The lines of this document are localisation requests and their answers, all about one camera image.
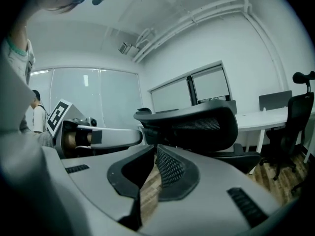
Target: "white pipe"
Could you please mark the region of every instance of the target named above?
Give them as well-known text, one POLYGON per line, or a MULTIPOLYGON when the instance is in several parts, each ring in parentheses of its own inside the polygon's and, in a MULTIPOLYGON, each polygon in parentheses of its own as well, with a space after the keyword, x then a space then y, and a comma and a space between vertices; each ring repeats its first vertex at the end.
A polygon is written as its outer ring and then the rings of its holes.
POLYGON ((144 36, 144 34, 146 34, 147 32, 149 31, 149 34, 150 34, 150 32, 151 32, 151 29, 150 28, 145 28, 144 30, 143 30, 143 32, 139 35, 139 37, 137 38, 137 41, 136 41, 136 45, 142 40, 142 38, 144 38, 144 37, 147 37, 148 35, 146 35, 146 36, 144 36))
MULTIPOLYGON (((229 11, 229 12, 224 12, 224 13, 220 13, 220 14, 216 14, 216 15, 212 15, 210 17, 207 17, 205 19, 202 19, 200 21, 198 21, 199 23, 203 22, 203 21, 206 21, 208 19, 211 19, 211 18, 215 18, 215 17, 219 17, 219 16, 223 16, 223 15, 227 15, 227 14, 232 14, 232 13, 235 13, 235 12, 241 12, 241 11, 229 11)), ((194 26, 195 24, 192 24, 190 23, 189 25, 183 27, 180 29, 180 31, 170 35, 167 39, 164 39, 163 41, 159 42, 157 46, 154 46, 154 47, 151 47, 146 53, 143 54, 143 56, 141 56, 137 62, 140 62, 149 52, 151 52, 152 50, 156 49, 158 46, 162 45, 164 42, 166 42, 168 39, 172 38, 173 36, 175 36, 176 34, 180 33, 181 31, 183 30, 186 30, 187 28, 191 27, 191 26, 194 26)))
MULTIPOLYGON (((212 9, 214 7, 223 5, 225 3, 236 2, 236 1, 241 1, 241 0, 219 0, 217 2, 213 2, 213 3, 207 4, 205 6, 202 6, 198 9, 192 10, 190 13, 191 13, 191 15, 196 16, 196 14, 199 14, 199 13, 203 14, 205 10, 212 9)), ((244 6, 248 7, 249 1, 248 0, 242 0, 242 1, 244 1, 244 6)), ((190 19, 189 15, 182 17, 178 22, 181 23, 187 19, 190 19)))
POLYGON ((143 39, 143 40, 141 40, 141 42, 139 42, 139 43, 136 44, 136 47, 138 48, 139 45, 143 44, 144 42, 150 42, 150 41, 149 41, 147 38, 146 38, 146 39, 143 39))
MULTIPOLYGON (((204 17, 206 17, 207 19, 208 18, 213 18, 215 16, 221 15, 222 13, 224 13, 225 10, 240 9, 240 8, 243 8, 243 6, 242 5, 230 5, 230 6, 227 6, 227 7, 216 9, 216 10, 208 12, 208 13, 206 13, 204 15, 199 16, 198 18, 196 18, 196 21, 197 22, 203 22, 203 21, 206 20, 206 19, 204 19, 204 17)), ((191 26, 195 26, 195 23, 192 20, 189 20, 188 22, 184 23, 180 27, 177 27, 176 29, 172 30, 165 37, 163 37, 163 38, 160 37, 160 40, 158 40, 158 42, 156 42, 155 44, 152 44, 152 45, 148 44, 148 45, 146 45, 142 50, 140 50, 142 52, 143 57, 137 57, 136 56, 134 58, 134 61, 140 62, 150 51, 156 49, 161 44, 165 43, 168 39, 172 38, 176 34, 186 30, 187 28, 189 28, 191 26)))
POLYGON ((271 35, 267 31, 267 29, 263 26, 263 24, 260 22, 260 20, 252 13, 252 5, 249 6, 248 12, 249 12, 248 14, 243 13, 243 15, 250 22, 250 24, 253 26, 253 28, 256 30, 261 40, 263 41, 271 57, 271 60, 275 66, 277 78, 280 84, 280 89, 282 91, 286 91, 289 89, 289 86, 288 86, 287 79, 285 76, 283 63, 276 47, 273 44, 273 41, 270 38, 271 35))
MULTIPOLYGON (((235 1, 241 1, 241 0, 220 0, 220 1, 208 4, 206 6, 203 6, 199 9, 193 10, 192 12, 190 12, 190 14, 192 16, 197 16, 197 18, 199 18, 199 20, 202 20, 205 17, 211 17, 214 14, 222 13, 226 10, 243 8, 245 12, 247 11, 248 6, 249 6, 249 1, 248 0, 242 0, 242 1, 244 1, 244 5, 229 5, 227 7, 223 7, 223 8, 216 9, 216 10, 210 11, 208 13, 205 13, 205 11, 208 9, 211 9, 211 8, 214 8, 216 6, 223 5, 226 3, 235 2, 235 1)), ((166 40, 173 37, 175 34, 178 34, 181 31, 183 31, 184 29, 187 29, 188 27, 190 27, 190 24, 195 25, 195 23, 192 22, 190 15, 182 17, 176 25, 171 26, 168 30, 166 30, 162 34, 160 34, 159 36, 156 36, 151 42, 149 42, 144 48, 142 48, 139 51, 139 53, 133 58, 133 61, 134 62, 140 62, 148 54, 148 52, 150 52, 153 49, 156 49, 158 46, 160 46, 166 40)))

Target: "chair headrest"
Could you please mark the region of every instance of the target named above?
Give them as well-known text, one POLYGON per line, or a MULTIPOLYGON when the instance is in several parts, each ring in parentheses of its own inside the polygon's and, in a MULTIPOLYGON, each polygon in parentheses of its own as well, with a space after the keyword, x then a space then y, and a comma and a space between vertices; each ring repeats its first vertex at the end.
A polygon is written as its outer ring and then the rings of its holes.
POLYGON ((294 83, 304 84, 304 83, 307 83, 309 81, 315 80, 315 72, 311 71, 308 75, 305 75, 301 72, 296 72, 292 78, 293 78, 294 83))

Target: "desk leg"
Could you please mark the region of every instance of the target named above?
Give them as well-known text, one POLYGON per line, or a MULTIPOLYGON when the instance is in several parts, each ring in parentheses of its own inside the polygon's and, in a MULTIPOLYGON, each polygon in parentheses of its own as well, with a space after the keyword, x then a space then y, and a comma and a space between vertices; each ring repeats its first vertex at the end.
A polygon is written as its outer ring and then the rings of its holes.
POLYGON ((245 152, 248 152, 248 151, 250 151, 250 139, 251 139, 251 131, 248 131, 247 132, 247 140, 246 140, 246 150, 245 150, 245 152))
POLYGON ((304 163, 307 163, 307 161, 311 155, 311 152, 314 151, 314 149, 315 149, 315 129, 313 129, 312 139, 310 142, 309 150, 307 151, 307 154, 304 158, 304 163))
MULTIPOLYGON (((261 148, 262 148, 262 144, 264 142, 264 137, 265 137, 265 130, 262 129, 260 131, 259 134, 259 140, 258 140, 258 145, 257 145, 257 152, 260 154, 261 153, 261 148)), ((254 170, 255 170, 256 166, 251 170, 250 174, 253 174, 254 170)))

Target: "black mesh panel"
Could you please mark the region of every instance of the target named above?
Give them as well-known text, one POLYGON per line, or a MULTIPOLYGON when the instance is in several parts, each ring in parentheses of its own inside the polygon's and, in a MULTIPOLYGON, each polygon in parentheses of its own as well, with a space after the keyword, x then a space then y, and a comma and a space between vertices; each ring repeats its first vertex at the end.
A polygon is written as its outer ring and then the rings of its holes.
POLYGON ((181 162, 157 150, 157 167, 161 174, 162 186, 168 187, 179 181, 184 175, 185 169, 181 162))
POLYGON ((75 172, 83 171, 87 169, 89 169, 89 166, 87 166, 86 164, 82 164, 82 165, 66 168, 65 170, 67 171, 68 174, 71 174, 71 173, 75 173, 75 172))
POLYGON ((174 129, 200 129, 200 130, 220 130, 217 118, 201 118, 190 121, 184 121, 172 125, 174 129))
POLYGON ((268 218, 241 188, 231 188, 227 192, 252 228, 268 218))

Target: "chair armrest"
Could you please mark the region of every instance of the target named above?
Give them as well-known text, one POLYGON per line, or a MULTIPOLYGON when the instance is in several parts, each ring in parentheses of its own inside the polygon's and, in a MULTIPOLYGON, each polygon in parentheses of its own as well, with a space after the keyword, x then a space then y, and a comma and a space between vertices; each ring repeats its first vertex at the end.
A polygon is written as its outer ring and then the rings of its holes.
POLYGON ((241 144, 234 144, 233 148, 234 148, 234 155, 244 155, 245 154, 241 144))

